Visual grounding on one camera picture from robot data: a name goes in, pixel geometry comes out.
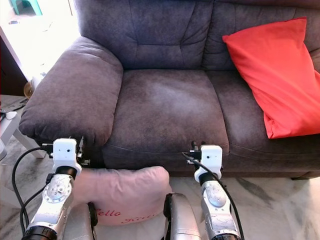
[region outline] sofa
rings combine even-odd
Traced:
[[[205,141],[221,146],[225,177],[320,176],[320,134],[268,139],[222,40],[306,16],[304,43],[319,72],[320,1],[75,0],[75,9],[81,37],[24,108],[23,134],[83,136],[93,168],[190,176],[181,152]]]

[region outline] marble floor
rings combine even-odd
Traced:
[[[12,190],[11,170],[24,147],[11,138],[7,156],[0,162],[1,184]],[[17,169],[17,186],[26,200],[44,185],[52,161],[28,155]],[[288,178],[222,178],[237,205],[246,240],[319,240],[320,177],[292,181]],[[174,192],[185,194],[192,205],[202,239],[206,240],[201,211],[200,187],[188,177],[170,179]],[[40,204],[33,200],[27,210],[32,216]],[[125,226],[99,226],[98,240],[160,240],[165,218],[160,214],[148,221]],[[19,210],[0,203],[0,239],[20,240]]]

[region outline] black cable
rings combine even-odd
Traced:
[[[16,198],[18,199],[19,201],[19,204],[21,206],[21,208],[23,208],[24,206],[24,202],[22,201],[21,199],[21,196],[19,194],[19,191],[18,191],[18,188],[17,188],[17,185],[16,185],[16,171],[17,171],[17,167],[19,165],[19,163],[21,162],[22,158],[24,156],[26,156],[27,154],[31,153],[31,152],[34,152],[34,151],[38,151],[38,150],[43,150],[42,147],[35,147],[35,148],[32,148],[32,149],[29,149],[27,151],[25,151],[24,153],[22,153],[19,158],[17,159],[17,161],[15,162],[14,166],[13,166],[13,169],[12,169],[12,178],[11,178],[11,181],[12,181],[12,186],[13,186],[13,191],[16,195]],[[28,214],[27,214],[27,211],[26,209],[24,208],[23,210],[23,215],[24,215],[24,219],[25,219],[25,225],[28,226],[29,225],[29,218],[28,218]],[[24,225],[24,221],[23,219],[21,218],[20,219],[20,225],[21,225],[21,230],[22,230],[22,234],[25,233],[26,229],[25,229],[25,225]]]
[[[24,219],[23,219],[23,214],[24,214],[24,211],[27,211],[26,210],[26,207],[28,205],[28,203],[34,199],[39,193],[41,193],[44,189],[45,189],[46,186],[43,186],[43,188],[41,188],[39,191],[37,191],[35,194],[33,194],[27,201],[25,201],[25,203],[23,204],[23,206],[21,207],[21,210],[20,210],[20,223],[24,223]]]
[[[188,154],[186,152],[183,152],[182,155],[188,159],[189,161],[191,161],[192,163],[194,163],[195,165],[197,165],[198,167],[201,167],[203,168],[204,170],[206,170],[208,173],[210,173],[213,178],[219,183],[219,185],[222,187],[222,189],[224,190],[225,194],[228,196],[228,198],[230,199],[230,202],[231,202],[231,205],[232,205],[232,208],[234,210],[234,214],[235,214],[235,218],[236,218],[236,222],[237,222],[237,225],[239,227],[239,232],[240,232],[240,237],[241,237],[241,240],[245,240],[245,236],[244,236],[244,231],[242,229],[242,225],[241,225],[241,221],[240,221],[240,217],[239,217],[239,213],[238,213],[238,210],[237,210],[237,207],[236,207],[236,204],[234,202],[234,200],[232,199],[230,193],[228,192],[228,190],[226,189],[226,187],[223,185],[223,183],[216,177],[216,175],[210,171],[209,168],[207,168],[205,165],[201,164],[200,162],[198,162],[197,160],[193,159],[192,157],[188,156]]]

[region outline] red pillow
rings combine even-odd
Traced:
[[[304,44],[307,18],[222,37],[263,110],[269,139],[320,133],[320,74]]]

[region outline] chair leg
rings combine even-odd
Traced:
[[[11,0],[11,3],[12,3],[12,6],[14,8],[15,14],[19,15],[19,10],[18,10],[18,7],[17,7],[16,0]]]
[[[31,7],[33,8],[35,15],[37,16],[42,15],[42,12],[37,0],[30,0],[30,4],[31,4]]]

